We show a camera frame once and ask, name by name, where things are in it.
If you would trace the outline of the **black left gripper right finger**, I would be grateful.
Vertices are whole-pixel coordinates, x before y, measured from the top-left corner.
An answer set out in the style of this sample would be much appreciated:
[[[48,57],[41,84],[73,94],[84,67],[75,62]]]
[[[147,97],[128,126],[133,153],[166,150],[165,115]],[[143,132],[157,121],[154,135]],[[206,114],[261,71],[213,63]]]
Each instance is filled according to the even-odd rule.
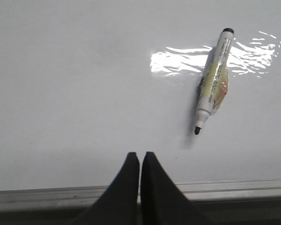
[[[213,224],[177,188],[153,152],[143,160],[140,201],[144,225]]]

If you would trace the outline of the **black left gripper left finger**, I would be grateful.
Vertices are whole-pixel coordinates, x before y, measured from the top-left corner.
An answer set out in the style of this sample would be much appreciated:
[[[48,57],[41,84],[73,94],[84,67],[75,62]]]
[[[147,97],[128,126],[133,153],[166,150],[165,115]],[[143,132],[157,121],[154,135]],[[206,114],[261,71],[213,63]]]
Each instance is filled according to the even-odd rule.
[[[106,191],[71,223],[73,225],[134,225],[136,222],[140,163],[129,152]]]

